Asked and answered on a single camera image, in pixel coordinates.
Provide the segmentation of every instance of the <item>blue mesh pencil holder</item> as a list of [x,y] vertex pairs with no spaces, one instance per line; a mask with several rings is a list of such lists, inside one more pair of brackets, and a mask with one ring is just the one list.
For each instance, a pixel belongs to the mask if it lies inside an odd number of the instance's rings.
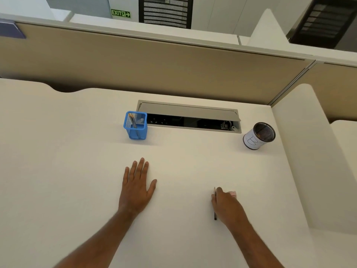
[[147,113],[128,111],[125,115],[124,129],[130,139],[144,140],[147,134]]

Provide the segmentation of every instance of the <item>purple object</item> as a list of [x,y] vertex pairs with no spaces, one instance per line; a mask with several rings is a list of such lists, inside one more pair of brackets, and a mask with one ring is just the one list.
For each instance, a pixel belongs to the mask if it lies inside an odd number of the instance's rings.
[[0,19],[0,36],[13,37],[14,39],[26,38],[14,21],[5,19]]

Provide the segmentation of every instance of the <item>person's right hand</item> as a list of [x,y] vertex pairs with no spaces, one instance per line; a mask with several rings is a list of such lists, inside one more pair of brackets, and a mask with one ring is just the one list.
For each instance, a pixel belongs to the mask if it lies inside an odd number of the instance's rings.
[[212,194],[212,205],[218,218],[230,231],[249,224],[247,215],[239,201],[230,193],[223,192],[221,187],[216,189],[216,196]]

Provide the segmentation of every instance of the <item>office chair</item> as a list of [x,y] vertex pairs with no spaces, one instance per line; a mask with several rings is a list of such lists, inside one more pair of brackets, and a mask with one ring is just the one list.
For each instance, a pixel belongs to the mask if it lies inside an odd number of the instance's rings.
[[139,0],[139,22],[191,29],[194,0]]
[[333,49],[356,12],[357,0],[312,0],[289,42]]

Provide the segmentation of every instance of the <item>exit sign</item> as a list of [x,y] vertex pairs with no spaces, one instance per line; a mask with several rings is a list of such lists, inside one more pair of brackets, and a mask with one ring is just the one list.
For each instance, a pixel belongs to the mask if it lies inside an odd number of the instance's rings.
[[110,9],[113,16],[124,17],[124,18],[131,18],[129,11],[123,11],[118,9]]

